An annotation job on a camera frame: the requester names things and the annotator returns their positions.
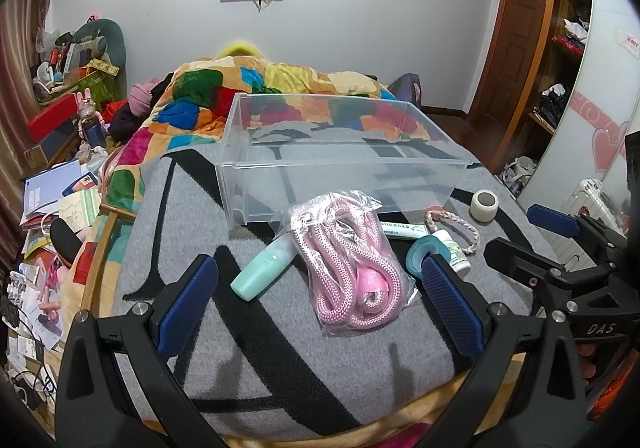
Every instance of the pink and white braided rope toy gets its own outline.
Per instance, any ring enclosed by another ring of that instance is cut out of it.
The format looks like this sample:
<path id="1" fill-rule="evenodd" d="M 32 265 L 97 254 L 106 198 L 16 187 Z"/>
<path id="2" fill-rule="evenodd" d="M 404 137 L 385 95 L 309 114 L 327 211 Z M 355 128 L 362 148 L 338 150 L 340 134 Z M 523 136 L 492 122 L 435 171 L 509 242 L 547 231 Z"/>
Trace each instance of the pink and white braided rope toy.
<path id="1" fill-rule="evenodd" d="M 478 251 L 480 247 L 480 233 L 478 229 L 466 222 L 462 217 L 458 217 L 455 213 L 447 212 L 446 210 L 427 210 L 427 213 L 424 215 L 424 223 L 427 225 L 427 229 L 430 233 L 435 233 L 438 231 L 438 227 L 434 221 L 439 221 L 441 219 L 449 219 L 455 223 L 458 223 L 464 226 L 467 230 L 469 230 L 473 236 L 474 241 L 468 248 L 461 248 L 463 253 L 467 255 L 473 255 Z"/>
<path id="2" fill-rule="evenodd" d="M 372 329 L 396 318 L 406 304 L 411 281 L 363 198 L 370 200 L 357 191 L 329 193 L 292 209 L 291 233 L 308 266 L 323 326 Z M 370 277 L 371 270 L 379 280 L 376 290 L 359 290 L 358 278 Z"/>

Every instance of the white tape roll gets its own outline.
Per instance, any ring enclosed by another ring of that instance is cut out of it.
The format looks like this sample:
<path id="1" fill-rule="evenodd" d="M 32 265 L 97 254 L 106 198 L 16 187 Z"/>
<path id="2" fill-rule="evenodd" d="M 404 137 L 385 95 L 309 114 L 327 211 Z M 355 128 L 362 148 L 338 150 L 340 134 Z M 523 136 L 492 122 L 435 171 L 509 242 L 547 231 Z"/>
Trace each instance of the white tape roll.
<path id="1" fill-rule="evenodd" d="M 498 196 L 491 190 L 478 190 L 471 200 L 471 216 L 479 223 L 487 223 L 498 213 Z"/>

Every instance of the colorful patchwork quilt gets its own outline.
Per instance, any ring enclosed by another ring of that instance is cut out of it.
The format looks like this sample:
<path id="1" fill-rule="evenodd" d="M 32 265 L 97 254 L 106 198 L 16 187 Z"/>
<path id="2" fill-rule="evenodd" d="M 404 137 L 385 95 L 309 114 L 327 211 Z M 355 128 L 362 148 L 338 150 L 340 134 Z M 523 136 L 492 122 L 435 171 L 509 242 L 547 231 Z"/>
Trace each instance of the colorful patchwork quilt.
<path id="1" fill-rule="evenodd" d="M 405 112 L 384 102 L 361 103 L 357 97 L 395 99 L 379 82 L 356 72 L 321 73 L 310 67 L 275 64 L 253 56 L 227 56 L 219 60 L 200 58 L 183 64 L 174 72 L 151 115 L 124 147 L 111 176 L 105 202 L 137 212 L 144 199 L 145 186 L 140 166 L 165 152 L 199 143 L 219 141 L 236 93 L 248 94 L 326 94 L 351 96 L 344 103 L 329 104 L 319 98 L 282 103 L 252 105 L 243 115 L 248 127 L 261 127 L 276 121 L 328 123 L 365 131 L 382 131 L 388 138 L 424 138 L 428 133 Z M 87 242 L 100 238 L 106 217 L 98 217 Z M 100 288 L 100 315 L 109 316 L 113 291 L 131 226 L 119 222 L 112 235 Z M 84 285 L 74 282 L 76 266 L 62 289 L 65 324 L 79 310 Z"/>

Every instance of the gray blanket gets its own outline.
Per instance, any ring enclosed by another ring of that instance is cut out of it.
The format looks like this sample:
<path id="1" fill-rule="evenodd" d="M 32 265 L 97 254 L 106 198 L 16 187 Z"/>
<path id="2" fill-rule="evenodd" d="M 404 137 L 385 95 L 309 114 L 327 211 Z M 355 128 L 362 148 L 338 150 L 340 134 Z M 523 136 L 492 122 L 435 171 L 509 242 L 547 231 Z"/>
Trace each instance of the gray blanket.
<path id="1" fill-rule="evenodd" d="M 280 153 L 286 157 L 286 150 Z M 229 232 L 212 166 L 218 154 L 217 145 L 201 145 L 171 151 L 143 166 L 145 200 L 112 309 L 112 314 L 123 314 L 135 301 L 152 301 L 197 254 L 214 256 L 218 288 L 184 352 L 169 361 L 213 428 L 263 440 L 334 434 L 378 420 L 469 367 L 425 295 L 386 327 L 353 337 L 322 335 L 299 261 L 254 301 L 236 297 L 230 282 L 274 234 L 264 223 Z M 478 163 L 470 167 L 446 209 L 471 221 L 465 200 L 488 188 L 498 195 L 502 212 L 491 223 L 476 225 L 482 245 L 470 258 L 466 280 L 489 302 L 499 300 L 515 313 L 528 314 L 530 290 L 488 268 L 483 245 L 507 237 L 555 256 L 494 176 Z M 421 222 L 422 214 L 381 219 Z M 468 231 L 444 227 L 461 245 L 469 243 Z M 392 241 L 401 265 L 408 246 Z M 119 362 L 141 416 L 153 418 L 126 357 Z"/>

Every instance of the door frame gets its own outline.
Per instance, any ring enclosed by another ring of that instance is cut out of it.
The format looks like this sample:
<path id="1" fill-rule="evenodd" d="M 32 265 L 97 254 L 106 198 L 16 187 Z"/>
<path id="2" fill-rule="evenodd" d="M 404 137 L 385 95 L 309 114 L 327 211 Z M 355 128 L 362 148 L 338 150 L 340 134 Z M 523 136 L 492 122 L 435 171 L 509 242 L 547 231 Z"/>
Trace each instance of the door frame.
<path id="1" fill-rule="evenodd" d="M 489 44 L 489 51 L 484 62 L 484 67 L 482 68 L 482 74 L 480 75 L 480 81 L 478 82 L 476 94 L 474 95 L 474 99 L 471 103 L 471 108 L 469 109 L 468 117 L 466 118 L 466 121 L 472 127 L 474 119 L 478 117 L 479 114 L 479 101 L 482 96 L 482 91 L 486 86 L 486 80 L 489 75 L 489 70 L 495 57 L 498 37 L 500 36 L 500 32 L 502 31 L 505 4 L 506 0 L 500 0 L 500 3 L 498 4 L 498 13 L 495 19 L 495 26 L 494 32 L 491 37 L 491 43 Z M 545 0 L 545 9 L 542 15 L 542 25 L 540 26 L 540 36 L 538 37 L 538 42 L 536 43 L 536 48 L 534 50 L 533 59 L 531 60 L 531 65 L 529 67 L 529 72 L 527 73 L 524 87 L 522 89 L 522 92 L 520 93 L 520 97 L 518 98 L 518 103 L 516 104 L 516 108 L 513 112 L 513 116 L 511 117 L 507 130 L 502 137 L 502 141 L 500 142 L 500 145 L 498 146 L 498 149 L 495 152 L 491 162 L 489 163 L 489 165 L 486 165 L 486 167 L 493 173 L 497 173 L 504 165 L 506 156 L 509 152 L 509 145 L 511 144 L 513 135 L 516 132 L 518 123 L 520 123 L 520 119 L 527 105 L 527 101 L 529 101 L 529 96 L 533 89 L 536 76 L 538 75 L 538 69 L 540 68 L 540 63 L 542 62 L 542 55 L 545 51 L 549 31 L 551 29 L 553 8 L 554 0 Z"/>
<path id="2" fill-rule="evenodd" d="M 482 96 L 482 92 L 484 91 L 484 87 L 486 85 L 486 79 L 489 76 L 489 70 L 494 62 L 495 57 L 495 49 L 498 46 L 498 37 L 500 37 L 500 33 L 502 31 L 502 23 L 504 22 L 504 8 L 506 6 L 507 0 L 500 0 L 498 4 L 498 13 L 495 16 L 495 25 L 494 32 L 491 35 L 491 43 L 489 43 L 489 51 L 486 53 L 486 60 L 484 61 L 484 67 L 482 68 L 482 74 L 480 75 L 480 81 L 478 82 L 478 88 L 476 88 L 476 94 L 474 95 L 474 100 L 471 102 L 471 107 L 469 108 L 469 115 L 466 118 L 466 121 L 473 126 L 474 119 L 478 116 L 478 106 L 480 104 L 480 99 Z"/>

